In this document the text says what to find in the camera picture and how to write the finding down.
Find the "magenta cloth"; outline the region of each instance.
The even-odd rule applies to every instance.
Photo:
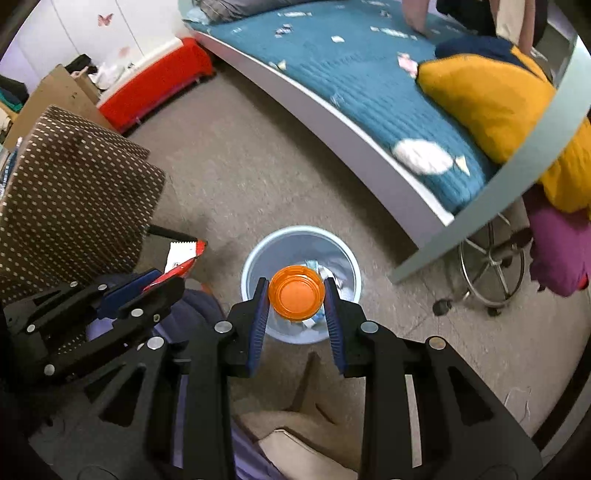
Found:
[[[587,212],[564,213],[554,208],[540,185],[523,194],[534,236],[530,276],[562,297],[579,289],[591,266],[591,223]]]

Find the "butterfly decal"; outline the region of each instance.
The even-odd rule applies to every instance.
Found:
[[[108,27],[113,19],[113,14],[109,14],[106,17],[99,15],[99,27]]]

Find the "teal quilted bedspread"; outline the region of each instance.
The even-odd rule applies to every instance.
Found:
[[[227,24],[186,23],[280,68],[389,153],[411,139],[435,142],[452,159],[465,158],[443,168],[427,158],[412,171],[451,213],[475,198],[496,172],[468,132],[398,64],[401,53],[417,62],[433,59],[437,43],[465,34],[457,24],[430,14],[428,37],[417,35],[395,0],[321,1]]]

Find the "screw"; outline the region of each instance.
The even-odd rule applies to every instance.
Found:
[[[435,350],[443,350],[447,343],[441,337],[432,337],[429,339],[429,346]]]
[[[375,322],[363,322],[361,324],[361,331],[365,333],[375,333],[378,331],[378,324]]]
[[[160,347],[164,345],[164,339],[162,337],[152,337],[148,340],[148,348],[152,350],[158,350]]]
[[[216,323],[214,330],[217,333],[228,333],[230,330],[232,330],[232,324],[230,322],[223,320],[222,322]]]

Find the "cardboard box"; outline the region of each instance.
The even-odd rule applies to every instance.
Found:
[[[96,105],[100,100],[100,90],[96,87],[92,80],[88,78],[86,73],[74,79],[78,87],[86,94],[90,101]]]
[[[70,77],[66,69],[58,65],[41,81],[25,103],[6,137],[4,147],[14,150],[18,137],[25,138],[50,105],[57,105],[102,127],[116,131],[88,95]]]

